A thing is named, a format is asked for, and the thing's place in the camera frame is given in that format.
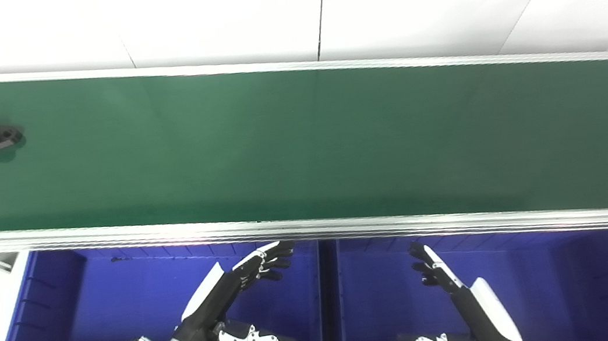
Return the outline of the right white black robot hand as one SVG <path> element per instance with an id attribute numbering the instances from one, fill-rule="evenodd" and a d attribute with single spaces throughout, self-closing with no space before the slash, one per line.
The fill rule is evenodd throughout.
<path id="1" fill-rule="evenodd" d="M 429 246 L 417 241 L 409 245 L 409 255 L 418 259 L 414 271 L 422 274 L 426 286 L 440 286 L 468 327 L 468 335 L 442 332 L 437 336 L 396 335 L 394 341 L 523 341 L 507 309 L 485 278 L 467 286 Z"/>

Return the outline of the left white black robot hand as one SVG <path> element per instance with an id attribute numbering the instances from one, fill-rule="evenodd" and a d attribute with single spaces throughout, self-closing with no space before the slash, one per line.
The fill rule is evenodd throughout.
<path id="1" fill-rule="evenodd" d="M 290 267 L 294 241 L 265 244 L 225 270 L 215 263 L 194 292 L 173 338 L 179 341 L 297 341 L 255 325 L 227 319 L 238 295 L 259 280 L 278 281 Z"/>

